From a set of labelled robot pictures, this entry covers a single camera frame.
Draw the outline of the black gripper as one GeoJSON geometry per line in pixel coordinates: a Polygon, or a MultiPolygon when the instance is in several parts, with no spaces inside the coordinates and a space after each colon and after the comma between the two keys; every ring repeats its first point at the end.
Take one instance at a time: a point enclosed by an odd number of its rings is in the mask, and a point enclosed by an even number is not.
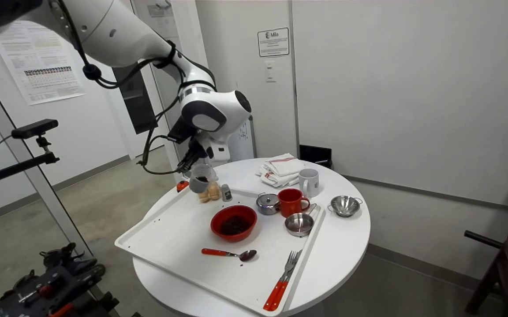
{"type": "Polygon", "coordinates": [[[178,173],[189,173],[198,164],[221,164],[231,159],[226,142],[217,142],[208,134],[198,134],[189,142],[189,150],[178,163],[178,173]]]}

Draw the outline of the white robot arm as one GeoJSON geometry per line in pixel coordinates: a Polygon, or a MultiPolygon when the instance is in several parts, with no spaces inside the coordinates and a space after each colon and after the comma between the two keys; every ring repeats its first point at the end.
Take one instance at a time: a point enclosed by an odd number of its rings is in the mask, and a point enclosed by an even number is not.
{"type": "Polygon", "coordinates": [[[55,32],[81,57],[140,73],[147,64],[171,68],[180,78],[180,117],[173,143],[189,143],[182,173],[196,164],[228,163],[228,138],[251,117],[240,90],[221,92],[215,76],[182,53],[120,0],[0,0],[0,34],[25,20],[55,32]]]}

